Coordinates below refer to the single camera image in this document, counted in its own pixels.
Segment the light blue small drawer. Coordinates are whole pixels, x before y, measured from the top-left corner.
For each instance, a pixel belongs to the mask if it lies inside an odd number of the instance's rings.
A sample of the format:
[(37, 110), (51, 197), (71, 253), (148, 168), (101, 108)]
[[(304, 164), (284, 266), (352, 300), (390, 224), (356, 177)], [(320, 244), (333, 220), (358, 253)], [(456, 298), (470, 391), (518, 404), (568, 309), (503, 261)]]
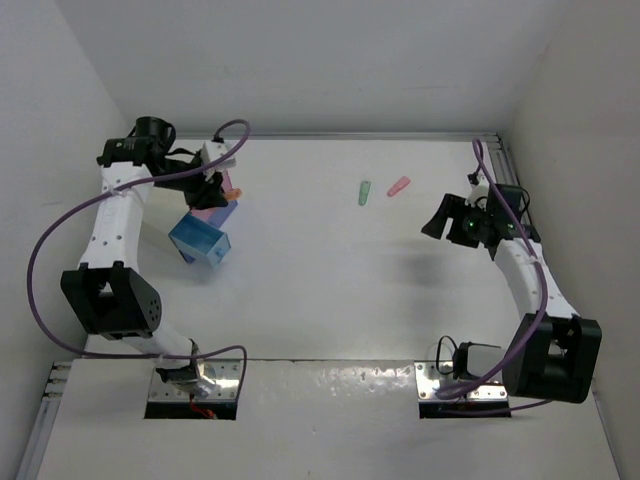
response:
[(187, 213), (168, 234), (187, 264), (201, 263), (215, 268), (231, 250), (228, 235)]

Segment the green correction tape case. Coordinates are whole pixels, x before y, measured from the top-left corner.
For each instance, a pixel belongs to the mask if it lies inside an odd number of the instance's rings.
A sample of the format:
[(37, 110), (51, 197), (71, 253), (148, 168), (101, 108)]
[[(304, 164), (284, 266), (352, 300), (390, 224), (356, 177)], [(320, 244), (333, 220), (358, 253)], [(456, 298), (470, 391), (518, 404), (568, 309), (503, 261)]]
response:
[(369, 194), (371, 189), (371, 182), (368, 180), (362, 180), (359, 185), (358, 192), (358, 205), (365, 206), (368, 202)]

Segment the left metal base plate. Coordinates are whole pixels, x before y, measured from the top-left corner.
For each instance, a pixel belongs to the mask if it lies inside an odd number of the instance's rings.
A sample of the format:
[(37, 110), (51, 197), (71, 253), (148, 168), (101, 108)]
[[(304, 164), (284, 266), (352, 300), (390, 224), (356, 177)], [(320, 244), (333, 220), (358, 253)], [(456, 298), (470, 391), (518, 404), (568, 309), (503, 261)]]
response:
[(244, 362), (235, 359), (198, 360), (181, 369), (157, 368), (148, 390), (156, 403), (235, 401)]

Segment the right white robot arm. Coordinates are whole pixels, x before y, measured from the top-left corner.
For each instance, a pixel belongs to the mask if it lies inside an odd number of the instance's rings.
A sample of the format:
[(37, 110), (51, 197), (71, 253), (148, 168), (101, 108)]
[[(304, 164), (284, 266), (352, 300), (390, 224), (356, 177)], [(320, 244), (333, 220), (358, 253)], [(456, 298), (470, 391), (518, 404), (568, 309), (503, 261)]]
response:
[(472, 344), (457, 348), (454, 380), (435, 392), (440, 400), (463, 397), (494, 376), (514, 397), (580, 404), (588, 396), (602, 330), (597, 321), (580, 316), (560, 292), (538, 232), (521, 221), (523, 196), (521, 188), (503, 184), (483, 189), (478, 198), (447, 193), (421, 229), (456, 245), (484, 246), (521, 317), (502, 360), (482, 374), (469, 370)]

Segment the pink correction tape case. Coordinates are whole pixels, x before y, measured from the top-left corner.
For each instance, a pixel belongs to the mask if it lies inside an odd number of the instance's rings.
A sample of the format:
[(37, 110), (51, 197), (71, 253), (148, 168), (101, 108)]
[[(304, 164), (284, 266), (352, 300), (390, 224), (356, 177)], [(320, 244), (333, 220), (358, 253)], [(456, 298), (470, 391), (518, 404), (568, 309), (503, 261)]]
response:
[(409, 184), (411, 180), (407, 176), (402, 176), (397, 181), (395, 181), (387, 190), (386, 195), (391, 198), (404, 190)]

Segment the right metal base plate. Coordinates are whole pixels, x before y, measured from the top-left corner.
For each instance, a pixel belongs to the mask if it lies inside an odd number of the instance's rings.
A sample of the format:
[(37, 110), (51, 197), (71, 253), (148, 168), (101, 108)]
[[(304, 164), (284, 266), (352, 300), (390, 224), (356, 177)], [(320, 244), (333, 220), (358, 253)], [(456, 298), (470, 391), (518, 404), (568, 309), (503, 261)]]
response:
[[(453, 384), (456, 387), (461, 387), (463, 384), (462, 381), (453, 380), (451, 375), (445, 376), (439, 373), (434, 362), (415, 362), (414, 373), (418, 399), (420, 403), (424, 404), (446, 402), (436, 396), (436, 391), (448, 384)], [(497, 380), (492, 380), (488, 384), (483, 384), (466, 393), (463, 397), (456, 398), (456, 401), (471, 403), (504, 402), (507, 400), (506, 389)]]

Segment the metal base plate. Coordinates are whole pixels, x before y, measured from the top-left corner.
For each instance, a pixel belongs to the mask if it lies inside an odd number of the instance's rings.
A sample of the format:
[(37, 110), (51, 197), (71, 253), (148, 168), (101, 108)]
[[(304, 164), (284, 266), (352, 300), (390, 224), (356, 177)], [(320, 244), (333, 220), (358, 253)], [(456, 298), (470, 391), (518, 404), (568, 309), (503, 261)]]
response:
[(244, 362), (235, 359), (198, 360), (181, 369), (157, 368), (148, 390), (156, 403), (235, 401)]
[[(463, 384), (462, 381), (453, 380), (451, 375), (445, 376), (439, 373), (434, 362), (415, 362), (414, 373), (418, 399), (420, 403), (424, 404), (446, 402), (436, 396), (436, 391), (448, 384), (453, 384), (456, 387), (461, 387)], [(497, 380), (492, 380), (488, 384), (483, 384), (466, 393), (463, 397), (456, 398), (456, 401), (471, 403), (504, 402), (507, 400), (506, 389)]]

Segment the purple-blue drawer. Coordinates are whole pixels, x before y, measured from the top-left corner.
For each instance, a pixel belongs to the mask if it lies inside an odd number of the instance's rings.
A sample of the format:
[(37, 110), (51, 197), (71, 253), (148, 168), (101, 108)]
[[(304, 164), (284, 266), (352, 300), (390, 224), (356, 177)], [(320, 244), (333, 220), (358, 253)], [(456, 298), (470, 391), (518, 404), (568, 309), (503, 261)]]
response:
[(222, 230), (237, 207), (237, 201), (228, 206), (209, 210), (194, 210), (178, 222), (172, 235), (176, 246), (188, 263), (207, 263), (211, 267), (218, 265), (231, 250), (231, 243)]

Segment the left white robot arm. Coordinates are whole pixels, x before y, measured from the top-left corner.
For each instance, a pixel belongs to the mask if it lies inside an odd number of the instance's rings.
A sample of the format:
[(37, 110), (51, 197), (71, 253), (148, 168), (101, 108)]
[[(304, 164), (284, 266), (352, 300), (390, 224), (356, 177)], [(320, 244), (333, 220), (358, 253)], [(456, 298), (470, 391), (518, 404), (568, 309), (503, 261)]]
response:
[(97, 210), (79, 265), (63, 272), (60, 286), (85, 331), (121, 341), (151, 356), (161, 380), (192, 397), (205, 398), (216, 381), (196, 342), (162, 318), (158, 291), (139, 273), (138, 244), (145, 204), (158, 178), (162, 189), (181, 192), (190, 208), (224, 207), (228, 200), (218, 168), (181, 174), (224, 156), (221, 135), (190, 162), (170, 158), (175, 128), (156, 117), (140, 117), (125, 138), (106, 141), (97, 163), (105, 199)]

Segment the pink drawer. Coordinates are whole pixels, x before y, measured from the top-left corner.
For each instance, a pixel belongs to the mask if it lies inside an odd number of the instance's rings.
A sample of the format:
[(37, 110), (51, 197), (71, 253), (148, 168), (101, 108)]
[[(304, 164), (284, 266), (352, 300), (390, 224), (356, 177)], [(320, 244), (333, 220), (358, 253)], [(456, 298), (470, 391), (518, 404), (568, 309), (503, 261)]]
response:
[(237, 207), (242, 190), (233, 186), (227, 170), (217, 173), (221, 181), (214, 202), (205, 204), (205, 208), (191, 209), (190, 214), (210, 226), (220, 228)]

